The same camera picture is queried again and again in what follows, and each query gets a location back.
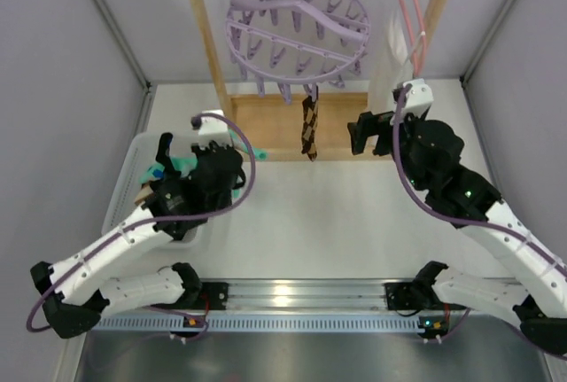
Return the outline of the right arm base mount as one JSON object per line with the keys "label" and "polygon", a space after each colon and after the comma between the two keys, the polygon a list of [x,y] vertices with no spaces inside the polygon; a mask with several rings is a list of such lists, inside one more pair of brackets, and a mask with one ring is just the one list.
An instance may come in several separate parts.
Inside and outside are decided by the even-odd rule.
{"label": "right arm base mount", "polygon": [[386,304],[392,311],[442,311],[445,302],[430,285],[415,281],[391,282],[384,285]]}

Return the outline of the brown argyle sock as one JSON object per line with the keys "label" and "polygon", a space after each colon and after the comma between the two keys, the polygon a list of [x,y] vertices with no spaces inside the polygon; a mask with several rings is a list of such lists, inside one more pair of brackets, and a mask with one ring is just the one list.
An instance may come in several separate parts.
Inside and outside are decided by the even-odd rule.
{"label": "brown argyle sock", "polygon": [[302,101],[301,153],[305,154],[310,161],[317,159],[315,133],[318,125],[318,98],[318,87],[314,85]]}

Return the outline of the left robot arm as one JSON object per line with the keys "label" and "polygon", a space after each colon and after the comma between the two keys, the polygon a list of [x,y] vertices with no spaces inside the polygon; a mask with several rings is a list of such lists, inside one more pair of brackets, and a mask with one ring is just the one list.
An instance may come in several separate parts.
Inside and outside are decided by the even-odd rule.
{"label": "left robot arm", "polygon": [[151,250],[181,241],[211,217],[233,209],[233,191],[249,188],[252,181],[243,170],[242,145],[194,144],[195,166],[183,173],[169,156],[169,141],[164,135],[156,155],[162,169],[151,175],[144,198],[123,222],[67,259],[40,261],[31,268],[41,294],[35,308],[60,338],[77,337],[124,311],[177,311],[199,300],[202,283],[187,262],[144,276],[117,274]]}

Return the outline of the brown socks in basket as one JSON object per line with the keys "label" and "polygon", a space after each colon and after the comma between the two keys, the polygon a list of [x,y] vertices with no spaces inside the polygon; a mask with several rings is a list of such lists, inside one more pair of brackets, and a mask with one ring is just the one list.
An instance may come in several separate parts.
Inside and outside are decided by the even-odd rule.
{"label": "brown socks in basket", "polygon": [[141,206],[151,195],[153,194],[153,189],[150,183],[143,183],[140,191],[136,194],[134,199],[134,204],[136,207]]}

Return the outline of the wooden clothes rack frame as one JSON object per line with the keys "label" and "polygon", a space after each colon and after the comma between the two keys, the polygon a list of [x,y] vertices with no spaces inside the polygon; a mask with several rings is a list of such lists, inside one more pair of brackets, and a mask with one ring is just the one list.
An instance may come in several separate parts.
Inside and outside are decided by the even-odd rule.
{"label": "wooden clothes rack frame", "polygon": [[[433,36],[447,0],[429,0],[427,9],[421,17],[425,33]],[[291,129],[283,128],[276,135],[268,133],[268,123],[265,119],[270,114],[275,116],[290,116],[291,112],[284,105],[276,102],[276,95],[270,94],[266,99],[254,96],[252,93],[227,92],[226,82],[221,70],[221,62],[214,42],[214,35],[206,11],[205,0],[190,0],[191,9],[198,25],[201,40],[205,47],[206,60],[216,96],[221,109],[232,121],[242,121],[245,116],[252,117],[247,125],[248,133],[256,140],[268,141],[268,152],[274,161],[306,160],[299,150],[291,147]],[[329,122],[320,125],[323,145],[318,148],[318,160],[349,161],[369,160],[368,154],[353,156],[347,144],[347,133],[338,130],[338,125],[346,121],[348,115],[361,110],[361,92],[325,92],[322,94],[322,109],[330,116]]]}

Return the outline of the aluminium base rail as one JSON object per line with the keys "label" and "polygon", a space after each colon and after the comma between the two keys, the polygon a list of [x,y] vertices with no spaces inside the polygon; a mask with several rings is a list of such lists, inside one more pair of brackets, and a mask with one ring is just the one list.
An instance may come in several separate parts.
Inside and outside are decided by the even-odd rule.
{"label": "aluminium base rail", "polygon": [[[468,277],[459,274],[449,279],[416,278],[413,281],[430,285],[440,300],[458,307],[496,311],[500,308],[518,312],[526,309],[537,313],[534,298],[520,285]],[[202,282],[184,281],[176,274],[114,279],[100,288],[70,283],[58,289],[65,304],[85,307],[103,315],[112,315],[158,303],[173,303]],[[290,285],[277,283],[229,284],[226,308],[361,308],[373,307],[385,299],[384,285]]]}

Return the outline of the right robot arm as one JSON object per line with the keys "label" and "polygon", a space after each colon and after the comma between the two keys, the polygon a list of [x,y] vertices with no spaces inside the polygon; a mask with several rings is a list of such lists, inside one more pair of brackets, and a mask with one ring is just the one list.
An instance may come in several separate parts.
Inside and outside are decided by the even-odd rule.
{"label": "right robot arm", "polygon": [[418,310],[444,304],[472,308],[497,317],[548,354],[566,355],[566,265],[517,219],[500,192],[461,163],[463,140],[443,121],[409,114],[361,113],[347,130],[354,155],[371,136],[373,153],[393,157],[416,204],[473,239],[513,275],[516,283],[464,274],[429,261],[396,292]]}

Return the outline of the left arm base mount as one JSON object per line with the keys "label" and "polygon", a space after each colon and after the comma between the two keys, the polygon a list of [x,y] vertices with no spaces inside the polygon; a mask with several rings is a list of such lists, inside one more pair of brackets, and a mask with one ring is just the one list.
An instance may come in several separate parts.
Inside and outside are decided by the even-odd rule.
{"label": "left arm base mount", "polygon": [[153,304],[154,308],[167,310],[225,310],[229,298],[229,284],[224,282],[202,282],[200,288],[186,290],[173,303]]}

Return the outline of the green sock front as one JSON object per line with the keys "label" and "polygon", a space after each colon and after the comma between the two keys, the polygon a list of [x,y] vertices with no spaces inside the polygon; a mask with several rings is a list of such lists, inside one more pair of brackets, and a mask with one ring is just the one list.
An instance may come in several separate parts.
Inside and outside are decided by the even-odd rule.
{"label": "green sock front", "polygon": [[[181,177],[187,176],[190,173],[190,171],[193,170],[197,165],[197,159],[195,157],[188,157],[188,158],[172,157],[171,161],[174,169],[181,173]],[[164,174],[165,174],[165,167],[158,162],[154,162],[139,177],[139,183],[146,184],[151,181],[162,179],[164,177]]]}

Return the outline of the white plastic basket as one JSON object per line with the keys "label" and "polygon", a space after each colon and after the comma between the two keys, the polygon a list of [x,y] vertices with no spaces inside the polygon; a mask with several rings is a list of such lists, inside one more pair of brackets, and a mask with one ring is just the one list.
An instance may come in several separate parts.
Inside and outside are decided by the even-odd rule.
{"label": "white plastic basket", "polygon": [[[122,222],[135,209],[135,197],[141,190],[140,180],[150,166],[154,163],[157,154],[160,133],[144,132],[138,134],[130,144],[125,160],[123,161],[118,180],[115,184],[109,206],[106,211],[101,233],[104,235],[109,230]],[[174,138],[170,145],[171,157],[195,157],[190,146],[195,142],[193,134],[173,134]],[[186,233],[183,240],[172,241],[162,246],[162,249],[190,248],[202,243],[205,238],[206,226],[200,225]]]}

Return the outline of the purple round clip hanger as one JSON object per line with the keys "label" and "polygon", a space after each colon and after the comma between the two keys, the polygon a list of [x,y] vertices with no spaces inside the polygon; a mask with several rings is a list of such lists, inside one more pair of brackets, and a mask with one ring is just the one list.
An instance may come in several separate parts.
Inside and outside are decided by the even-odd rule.
{"label": "purple round clip hanger", "polygon": [[345,86],[360,75],[371,23],[360,0],[230,0],[225,19],[230,59],[265,96],[274,83],[284,102],[292,88]]}

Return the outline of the green sock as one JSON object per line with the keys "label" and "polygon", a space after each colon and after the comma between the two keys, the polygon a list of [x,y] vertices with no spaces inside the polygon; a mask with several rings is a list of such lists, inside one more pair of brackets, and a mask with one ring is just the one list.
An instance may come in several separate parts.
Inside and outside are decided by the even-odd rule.
{"label": "green sock", "polygon": [[[240,136],[233,131],[232,129],[229,130],[231,139],[232,139],[232,143],[233,146],[239,150],[240,152],[244,153],[244,154],[248,154],[248,148],[245,146],[245,143],[242,141],[242,139],[240,138]],[[253,155],[255,157],[256,160],[258,161],[265,161],[268,159],[268,153],[260,148],[256,148],[256,147],[252,147],[252,152]],[[240,196],[240,190],[236,189],[232,192],[232,198],[233,199],[238,199],[238,197]]]}
{"label": "green sock", "polygon": [[[181,173],[181,177],[187,176],[190,173],[190,171],[193,170],[197,165],[197,159],[195,157],[188,157],[188,158],[172,157],[171,161],[174,169]],[[162,179],[164,177],[164,174],[165,174],[165,167],[158,162],[154,162],[139,177],[139,183],[146,184],[151,181]]]}

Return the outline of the white cloth on hanger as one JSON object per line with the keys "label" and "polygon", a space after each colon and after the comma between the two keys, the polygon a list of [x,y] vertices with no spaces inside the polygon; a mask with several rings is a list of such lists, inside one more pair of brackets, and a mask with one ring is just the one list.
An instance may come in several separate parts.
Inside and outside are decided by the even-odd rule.
{"label": "white cloth on hanger", "polygon": [[385,19],[374,63],[369,76],[367,109],[383,113],[388,110],[392,91],[398,83],[410,80],[413,74],[399,11],[391,12]]}

